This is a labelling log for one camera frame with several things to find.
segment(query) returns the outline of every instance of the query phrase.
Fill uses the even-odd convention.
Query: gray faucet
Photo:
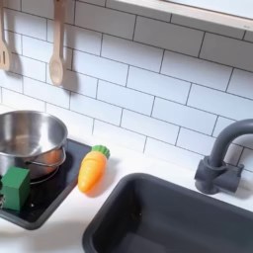
[[[195,179],[197,189],[207,195],[213,195],[220,190],[235,193],[244,168],[237,170],[228,168],[223,161],[230,143],[237,137],[253,133],[253,120],[244,120],[225,128],[217,137],[210,156],[201,160]]]

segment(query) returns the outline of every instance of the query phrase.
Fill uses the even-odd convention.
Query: gray sink
[[[86,253],[252,253],[253,213],[132,174],[94,217],[83,247]]]

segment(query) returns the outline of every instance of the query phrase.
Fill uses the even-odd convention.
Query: black stovetop
[[[31,185],[22,210],[0,210],[0,217],[29,230],[43,225],[76,186],[80,163],[91,147],[68,139],[65,149],[65,162],[51,178]]]

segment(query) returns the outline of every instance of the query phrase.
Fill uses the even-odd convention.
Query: wooden spoon
[[[0,0],[0,69],[10,70],[10,51],[4,39],[4,7]]]
[[[59,86],[64,76],[63,39],[66,0],[53,0],[53,2],[53,54],[49,63],[49,72],[52,83]]]

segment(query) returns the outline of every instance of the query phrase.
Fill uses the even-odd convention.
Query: green block
[[[11,167],[3,176],[0,195],[4,209],[20,211],[30,193],[30,170]]]

